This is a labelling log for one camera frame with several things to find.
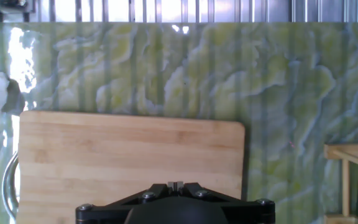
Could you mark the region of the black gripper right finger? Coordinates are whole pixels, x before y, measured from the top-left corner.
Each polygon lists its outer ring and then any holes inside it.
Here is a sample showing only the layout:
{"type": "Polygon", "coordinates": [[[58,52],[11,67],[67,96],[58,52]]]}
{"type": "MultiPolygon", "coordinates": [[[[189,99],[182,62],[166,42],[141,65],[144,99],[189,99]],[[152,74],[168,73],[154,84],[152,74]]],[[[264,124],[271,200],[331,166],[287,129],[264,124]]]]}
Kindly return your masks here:
{"type": "Polygon", "coordinates": [[[223,193],[202,187],[199,183],[176,182],[176,195],[188,197],[197,202],[206,202],[219,208],[228,223],[275,223],[275,202],[260,198],[243,201],[223,193]]]}

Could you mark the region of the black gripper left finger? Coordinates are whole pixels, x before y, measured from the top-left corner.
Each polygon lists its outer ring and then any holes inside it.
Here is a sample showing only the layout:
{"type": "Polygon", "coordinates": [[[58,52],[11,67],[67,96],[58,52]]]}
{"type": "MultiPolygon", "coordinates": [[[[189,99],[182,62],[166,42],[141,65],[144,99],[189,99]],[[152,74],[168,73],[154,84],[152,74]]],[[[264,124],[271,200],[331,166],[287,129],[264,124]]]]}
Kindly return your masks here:
{"type": "Polygon", "coordinates": [[[75,210],[76,224],[125,223],[130,211],[138,205],[173,196],[177,183],[153,184],[150,188],[104,206],[91,203],[80,205],[75,210]]]}

